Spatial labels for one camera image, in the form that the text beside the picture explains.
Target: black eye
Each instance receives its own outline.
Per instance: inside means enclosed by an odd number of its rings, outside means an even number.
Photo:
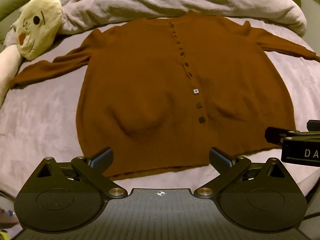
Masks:
[[[34,17],[33,17],[33,23],[34,23],[35,25],[38,25],[38,24],[40,23],[40,18],[39,18],[38,16],[34,16]]]

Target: orange sweater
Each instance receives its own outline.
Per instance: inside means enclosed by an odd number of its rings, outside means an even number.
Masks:
[[[287,88],[264,51],[320,58],[303,46],[220,16],[140,19],[101,33],[11,87],[88,65],[76,116],[85,156],[114,151],[106,176],[208,165],[211,147],[242,155],[275,146],[268,126],[295,130]]]

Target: knit sweater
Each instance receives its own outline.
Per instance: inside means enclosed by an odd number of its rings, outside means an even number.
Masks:
[[[320,58],[305,47],[221,16],[190,12],[139,19],[101,33],[52,63],[26,67],[11,87],[52,79],[88,65],[76,127],[85,156],[111,147],[114,176],[209,164],[274,148],[267,127],[295,130],[289,92],[264,51]]]

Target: plush toy face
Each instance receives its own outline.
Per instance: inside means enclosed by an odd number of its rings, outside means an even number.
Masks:
[[[49,49],[62,22],[59,0],[31,0],[17,20],[16,39],[20,54],[33,60]]]

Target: plush toy eyebrow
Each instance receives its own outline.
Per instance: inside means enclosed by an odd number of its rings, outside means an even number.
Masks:
[[[45,25],[45,20],[44,20],[43,12],[42,12],[42,11],[40,11],[40,12],[41,12],[41,15],[42,15],[42,18],[43,18],[43,25]]]

